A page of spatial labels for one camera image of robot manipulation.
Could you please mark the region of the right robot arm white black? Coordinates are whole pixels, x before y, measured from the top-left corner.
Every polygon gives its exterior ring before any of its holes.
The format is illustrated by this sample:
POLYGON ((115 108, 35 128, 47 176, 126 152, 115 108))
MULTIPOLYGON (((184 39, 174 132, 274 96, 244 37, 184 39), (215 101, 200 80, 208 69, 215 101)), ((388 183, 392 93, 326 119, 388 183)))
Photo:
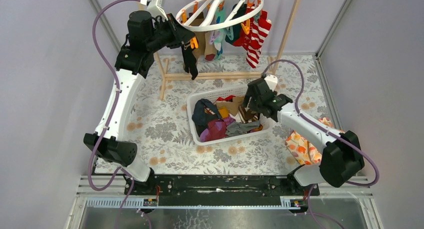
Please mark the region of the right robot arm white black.
POLYGON ((270 89, 274 82, 269 75, 248 83, 243 105, 299 133, 321 154, 320 162, 301 165, 287 175, 287 190, 299 195, 312 184, 339 188, 347 183, 365 165, 356 134, 340 132, 301 113, 292 99, 270 89))

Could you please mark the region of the white round clip hanger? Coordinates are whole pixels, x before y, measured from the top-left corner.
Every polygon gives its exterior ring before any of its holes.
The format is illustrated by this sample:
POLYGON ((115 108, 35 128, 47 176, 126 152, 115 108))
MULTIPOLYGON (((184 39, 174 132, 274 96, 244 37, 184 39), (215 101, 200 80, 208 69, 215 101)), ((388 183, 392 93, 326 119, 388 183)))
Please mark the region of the white round clip hanger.
POLYGON ((192 32, 210 32, 249 24, 259 16, 265 0, 194 0, 185 5, 175 18, 192 32))

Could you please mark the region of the orange clothes peg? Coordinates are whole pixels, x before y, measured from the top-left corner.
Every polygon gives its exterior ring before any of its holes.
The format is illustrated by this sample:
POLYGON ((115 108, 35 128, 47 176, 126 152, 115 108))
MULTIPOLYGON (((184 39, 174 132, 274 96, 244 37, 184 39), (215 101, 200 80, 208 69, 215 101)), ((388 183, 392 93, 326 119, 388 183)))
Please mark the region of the orange clothes peg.
POLYGON ((199 48, 199 42, 196 36, 190 39, 190 48, 193 50, 199 48))

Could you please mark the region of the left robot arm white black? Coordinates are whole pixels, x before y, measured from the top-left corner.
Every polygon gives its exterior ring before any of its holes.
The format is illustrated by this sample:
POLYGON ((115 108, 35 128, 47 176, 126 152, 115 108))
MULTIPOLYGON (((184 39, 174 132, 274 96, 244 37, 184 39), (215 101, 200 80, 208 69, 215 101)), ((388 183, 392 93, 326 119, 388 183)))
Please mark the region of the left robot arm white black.
POLYGON ((136 181, 136 188, 148 195, 155 189, 152 170, 138 158, 138 146, 125 140, 135 94, 155 61, 154 53, 165 47, 180 48, 195 34, 171 13, 154 17, 145 10, 129 15, 127 29, 124 44, 112 67, 115 81, 108 105, 95 132, 86 133, 83 142, 94 155, 128 172, 136 181))

